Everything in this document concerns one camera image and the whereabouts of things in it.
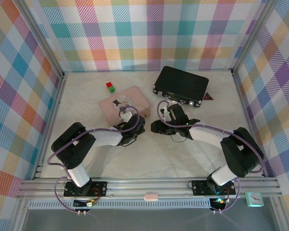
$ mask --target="small clock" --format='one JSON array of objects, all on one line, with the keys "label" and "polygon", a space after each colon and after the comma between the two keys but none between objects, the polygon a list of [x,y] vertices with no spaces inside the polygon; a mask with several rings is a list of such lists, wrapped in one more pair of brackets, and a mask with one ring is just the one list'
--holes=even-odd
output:
[{"label": "small clock", "polygon": [[262,207],[264,206],[261,192],[246,192],[246,202],[248,207]]}]

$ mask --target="small block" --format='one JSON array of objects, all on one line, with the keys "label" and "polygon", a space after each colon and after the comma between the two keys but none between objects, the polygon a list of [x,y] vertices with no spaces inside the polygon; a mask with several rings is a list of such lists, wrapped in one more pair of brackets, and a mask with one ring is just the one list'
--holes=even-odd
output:
[{"label": "small block", "polygon": [[158,194],[146,194],[144,195],[145,201],[158,201]]},{"label": "small block", "polygon": [[109,83],[106,83],[106,86],[107,86],[108,88],[112,87],[112,84],[111,84],[111,82],[109,82]]},{"label": "small block", "polygon": [[113,86],[111,86],[110,88],[108,88],[110,92],[114,92],[115,88]]}]

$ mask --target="black box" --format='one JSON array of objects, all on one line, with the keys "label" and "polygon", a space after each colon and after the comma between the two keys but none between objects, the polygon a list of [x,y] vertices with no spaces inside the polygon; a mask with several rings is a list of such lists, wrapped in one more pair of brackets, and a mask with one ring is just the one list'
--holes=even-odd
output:
[{"label": "black box", "polygon": [[169,100],[200,107],[209,80],[169,66],[165,66],[156,80],[153,92]]}]

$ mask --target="wire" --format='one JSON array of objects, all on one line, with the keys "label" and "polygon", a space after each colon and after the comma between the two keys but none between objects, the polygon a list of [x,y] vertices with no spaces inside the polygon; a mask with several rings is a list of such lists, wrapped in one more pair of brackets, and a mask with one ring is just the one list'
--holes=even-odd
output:
[{"label": "wire", "polygon": [[187,186],[189,189],[193,190],[193,188],[189,187],[189,182],[187,183]]},{"label": "wire", "polygon": [[76,210],[67,207],[67,206],[60,200],[60,198],[59,198],[59,196],[58,196],[58,194],[57,194],[57,184],[59,183],[59,181],[61,181],[61,180],[63,180],[63,179],[67,179],[67,180],[68,180],[67,177],[60,177],[60,178],[56,181],[56,183],[54,184],[54,195],[55,195],[55,197],[57,198],[58,202],[59,202],[64,208],[66,208],[68,211],[71,211],[71,212],[73,212],[73,213],[78,213]]},{"label": "wire", "polygon": [[227,200],[230,200],[230,197],[229,197],[229,194],[230,194],[229,189],[228,189],[227,187],[225,187],[225,189],[226,189],[226,191],[227,191],[227,193],[228,193],[228,195],[227,195]]},{"label": "wire", "polygon": [[161,117],[161,115],[159,114],[159,106],[162,104],[162,103],[167,103],[167,107],[169,106],[169,103],[166,101],[166,100],[162,100],[158,103],[158,107],[157,107],[157,113],[158,113],[158,117],[159,119],[164,123],[166,124],[167,126],[169,127],[172,127],[172,128],[189,128],[189,127],[196,127],[196,128],[207,128],[209,130],[213,130],[213,131],[218,131],[218,132],[221,132],[221,133],[224,133],[224,134],[227,134],[227,135],[231,135],[233,137],[236,137],[238,140],[242,141],[245,145],[247,145],[255,154],[256,156],[258,157],[259,161],[260,161],[260,165],[261,165],[261,168],[257,171],[251,171],[251,173],[260,173],[262,172],[264,169],[265,169],[265,164],[264,164],[264,161],[262,159],[262,157],[260,156],[260,154],[257,152],[257,150],[250,144],[248,143],[245,139],[241,138],[240,136],[232,133],[232,132],[229,132],[229,131],[226,131],[226,130],[223,130],[223,129],[220,129],[220,128],[215,128],[215,127],[212,127],[212,126],[209,126],[209,125],[205,125],[205,124],[189,124],[189,125],[172,125],[172,124],[169,124],[167,123],[166,121],[164,121],[164,119]]},{"label": "wire", "polygon": [[66,179],[66,180],[63,182],[63,187],[64,187],[65,189],[66,189],[66,182],[67,182],[68,180],[69,180],[70,182],[72,182],[71,179]]},{"label": "wire", "polygon": [[102,195],[101,195],[101,191],[100,191],[99,189],[97,189],[97,188],[92,188],[91,190],[92,190],[92,191],[93,191],[93,190],[98,191],[99,197],[96,198],[96,200],[98,200],[98,199],[101,198]]},{"label": "wire", "polygon": [[183,143],[183,142],[185,142],[185,140],[187,140],[187,138],[185,137],[185,140],[183,140],[183,141],[175,141],[175,140],[173,139],[173,137],[172,137],[172,134],[170,135],[170,137],[171,137],[171,139],[172,139],[174,142],[176,142],[176,143]]},{"label": "wire", "polygon": [[52,162],[50,162],[51,159],[53,159],[55,156],[57,156],[57,155],[58,155],[61,151],[63,151],[65,148],[67,148],[68,146],[70,146],[73,142],[79,140],[81,137],[83,137],[84,135],[86,135],[86,134],[88,134],[88,133],[91,133],[91,132],[94,133],[94,132],[96,132],[96,131],[110,131],[110,132],[120,132],[120,133],[123,133],[123,132],[128,132],[128,131],[133,130],[135,127],[137,127],[137,125],[138,125],[138,123],[139,123],[139,121],[140,121],[140,113],[139,113],[139,111],[137,110],[137,108],[135,108],[135,107],[133,107],[133,106],[127,105],[126,108],[132,108],[132,109],[134,109],[134,110],[136,111],[136,113],[137,113],[137,121],[136,121],[136,123],[135,123],[134,126],[132,126],[132,127],[129,128],[129,129],[126,129],[126,130],[117,130],[117,129],[109,129],[109,128],[97,128],[97,129],[87,130],[87,131],[79,134],[76,138],[72,139],[70,142],[68,142],[68,143],[65,144],[63,147],[59,148],[56,152],[54,152],[54,153],[47,159],[47,163],[48,163],[49,165],[57,165],[57,166],[62,167],[62,168],[65,170],[66,174],[69,176],[69,178],[71,178],[68,170],[66,169],[66,167],[65,167],[63,164],[61,164],[61,163],[52,163]]}]

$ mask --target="pink box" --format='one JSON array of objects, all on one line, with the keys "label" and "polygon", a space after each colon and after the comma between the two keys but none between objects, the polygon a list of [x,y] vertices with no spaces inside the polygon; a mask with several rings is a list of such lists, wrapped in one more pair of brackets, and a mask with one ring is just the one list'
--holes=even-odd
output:
[{"label": "pink box", "polygon": [[[100,105],[110,126],[117,125],[122,122],[118,115],[120,107],[125,105],[130,105],[137,108],[143,118],[150,115],[150,104],[141,94],[138,87],[128,88],[127,90],[100,101],[98,104]],[[127,111],[129,110],[132,112],[132,114],[136,113],[136,111],[133,109],[127,109]]]}]

